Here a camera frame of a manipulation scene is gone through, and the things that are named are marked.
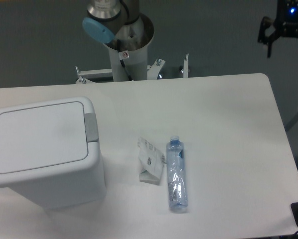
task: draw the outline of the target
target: white trash can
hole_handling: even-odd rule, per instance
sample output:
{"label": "white trash can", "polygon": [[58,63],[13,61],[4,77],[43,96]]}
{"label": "white trash can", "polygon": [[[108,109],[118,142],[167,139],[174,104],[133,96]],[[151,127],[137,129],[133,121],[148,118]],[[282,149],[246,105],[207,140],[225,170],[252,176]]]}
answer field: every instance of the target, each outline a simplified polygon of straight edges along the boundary
{"label": "white trash can", "polygon": [[0,109],[0,188],[45,209],[104,198],[96,115],[86,97]]}

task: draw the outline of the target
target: plastic water bottle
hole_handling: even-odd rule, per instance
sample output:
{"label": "plastic water bottle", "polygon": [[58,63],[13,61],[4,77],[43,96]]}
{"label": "plastic water bottle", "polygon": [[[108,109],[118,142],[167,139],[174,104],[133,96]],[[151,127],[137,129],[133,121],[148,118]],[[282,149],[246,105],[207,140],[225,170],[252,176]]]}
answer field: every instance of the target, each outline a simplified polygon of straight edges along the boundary
{"label": "plastic water bottle", "polygon": [[166,146],[169,207],[181,209],[188,206],[185,189],[184,145],[179,136],[172,136]]}

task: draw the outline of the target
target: gray floor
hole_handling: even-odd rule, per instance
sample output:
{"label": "gray floor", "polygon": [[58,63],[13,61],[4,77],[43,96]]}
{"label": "gray floor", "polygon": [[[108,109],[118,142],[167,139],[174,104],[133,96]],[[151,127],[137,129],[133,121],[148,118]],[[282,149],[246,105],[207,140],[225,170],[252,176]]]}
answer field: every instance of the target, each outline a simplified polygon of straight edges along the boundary
{"label": "gray floor", "polygon": [[[0,88],[74,84],[81,70],[110,68],[107,50],[83,31],[88,0],[0,1]],[[286,123],[298,105],[298,39],[280,38],[270,59],[257,43],[263,16],[276,0],[141,0],[154,23],[149,63],[167,61],[179,77],[189,53],[191,77],[264,73]],[[298,163],[298,124],[288,133]]]}

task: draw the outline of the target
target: white paper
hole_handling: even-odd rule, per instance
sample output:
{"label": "white paper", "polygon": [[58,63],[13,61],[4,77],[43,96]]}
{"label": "white paper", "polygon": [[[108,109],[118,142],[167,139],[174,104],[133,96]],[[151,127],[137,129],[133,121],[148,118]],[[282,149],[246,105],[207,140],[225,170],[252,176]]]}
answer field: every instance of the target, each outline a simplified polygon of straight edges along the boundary
{"label": "white paper", "polygon": [[159,184],[163,165],[164,154],[144,138],[138,139],[139,160],[143,166],[139,180],[145,183]]}

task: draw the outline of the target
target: white table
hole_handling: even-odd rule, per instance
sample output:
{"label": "white table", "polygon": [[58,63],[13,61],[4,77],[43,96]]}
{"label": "white table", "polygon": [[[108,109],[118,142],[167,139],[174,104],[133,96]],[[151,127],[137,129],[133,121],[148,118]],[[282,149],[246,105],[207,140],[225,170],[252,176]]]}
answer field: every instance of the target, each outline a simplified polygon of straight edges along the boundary
{"label": "white table", "polygon": [[[87,96],[95,107],[108,192],[102,202],[44,211],[0,189],[0,239],[238,239],[298,228],[298,172],[262,74],[0,89],[0,108]],[[184,142],[189,207],[168,209],[139,182],[138,136],[163,152]]]}

